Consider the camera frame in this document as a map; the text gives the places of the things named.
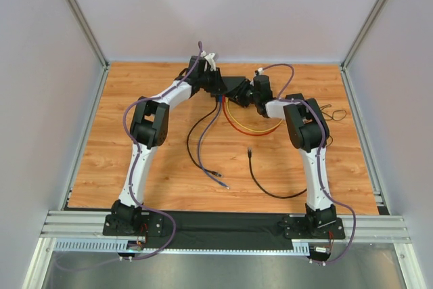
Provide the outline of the black network switch box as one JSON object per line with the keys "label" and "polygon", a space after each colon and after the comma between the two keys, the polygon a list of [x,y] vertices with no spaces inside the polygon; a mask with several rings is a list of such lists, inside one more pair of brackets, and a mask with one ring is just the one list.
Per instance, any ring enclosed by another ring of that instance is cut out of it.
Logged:
{"label": "black network switch box", "polygon": [[225,85],[225,95],[236,92],[246,80],[244,76],[224,76],[223,83]]}

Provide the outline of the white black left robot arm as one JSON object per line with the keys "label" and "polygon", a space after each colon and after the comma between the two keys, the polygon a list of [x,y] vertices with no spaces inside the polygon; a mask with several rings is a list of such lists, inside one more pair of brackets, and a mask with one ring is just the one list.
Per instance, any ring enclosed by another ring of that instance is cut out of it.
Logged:
{"label": "white black left robot arm", "polygon": [[154,156],[168,135],[170,111],[201,89],[210,93],[227,89],[215,53],[192,56],[186,73],[179,74],[167,89],[152,97],[140,97],[124,111],[122,124],[133,142],[133,151],[123,190],[106,216],[104,235],[143,233],[144,187]]}

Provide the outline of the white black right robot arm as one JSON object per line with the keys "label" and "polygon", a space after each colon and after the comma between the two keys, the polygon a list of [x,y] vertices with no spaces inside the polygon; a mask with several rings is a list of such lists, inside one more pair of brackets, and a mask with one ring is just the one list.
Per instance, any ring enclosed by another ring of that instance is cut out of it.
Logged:
{"label": "white black right robot arm", "polygon": [[252,81],[245,79],[226,94],[226,98],[239,106],[255,105],[265,118],[286,120],[292,145],[299,151],[307,184],[306,219],[313,229],[336,221],[336,207],[329,199],[329,186],[325,165],[329,127],[317,100],[306,99],[301,93],[273,96],[269,77],[257,75]]}

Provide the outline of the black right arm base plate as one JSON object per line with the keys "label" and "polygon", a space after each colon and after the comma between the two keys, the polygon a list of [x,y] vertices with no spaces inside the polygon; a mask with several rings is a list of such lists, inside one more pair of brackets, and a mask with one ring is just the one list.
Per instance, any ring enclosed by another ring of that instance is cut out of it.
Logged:
{"label": "black right arm base plate", "polygon": [[330,236],[337,240],[346,238],[341,218],[337,218],[333,223],[315,227],[305,215],[286,215],[282,218],[280,225],[287,239],[328,240]]}

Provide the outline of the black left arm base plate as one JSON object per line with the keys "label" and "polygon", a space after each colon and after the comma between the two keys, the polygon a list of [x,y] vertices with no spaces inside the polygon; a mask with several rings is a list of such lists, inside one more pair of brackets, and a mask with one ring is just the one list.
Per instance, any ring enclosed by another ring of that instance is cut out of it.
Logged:
{"label": "black left arm base plate", "polygon": [[151,236],[160,237],[164,218],[157,214],[135,213],[106,216],[102,234],[104,236]]}

